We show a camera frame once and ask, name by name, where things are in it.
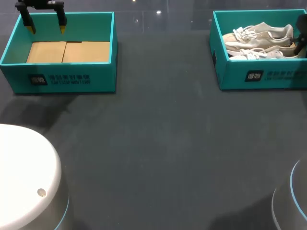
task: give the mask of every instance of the dark gray table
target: dark gray table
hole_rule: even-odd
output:
[[[272,192],[307,149],[307,93],[220,91],[202,1],[158,19],[165,1],[115,2],[117,92],[16,96],[1,75],[0,123],[57,149],[76,230],[274,229]],[[1,52],[17,16],[0,14]]]

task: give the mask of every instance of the open cardboard box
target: open cardboard box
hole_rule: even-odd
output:
[[[304,9],[259,11],[214,11],[210,50],[221,90],[307,88],[307,58],[230,60],[223,35],[233,29],[265,22],[273,27],[293,26]]]
[[[31,34],[19,16],[0,60],[15,93],[114,92],[117,34],[113,12],[66,13],[65,34],[56,13],[30,14]]]

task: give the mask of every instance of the logo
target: logo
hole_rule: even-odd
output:
[[[32,85],[48,85],[43,74],[29,74],[28,76]]]
[[[260,81],[262,75],[263,70],[250,70],[245,77],[245,81]]]

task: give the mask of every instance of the black robotic arm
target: black robotic arm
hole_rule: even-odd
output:
[[[27,7],[33,7],[37,10],[54,10],[58,16],[61,33],[64,34],[67,24],[67,18],[64,12],[64,2],[49,0],[18,0],[15,6],[23,18],[24,26],[33,34],[36,33],[36,29]]]

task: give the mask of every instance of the white sneaker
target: white sneaker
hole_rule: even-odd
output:
[[[304,58],[306,49],[303,48],[298,55],[294,55],[295,47],[273,46],[268,49],[253,48],[250,50],[241,49],[241,55],[230,57],[230,60],[259,60],[259,59],[280,59],[280,58]]]
[[[293,38],[293,27],[271,27],[266,23],[251,25],[233,30],[223,36],[228,54],[235,56],[240,49],[263,48],[272,46],[290,46]]]

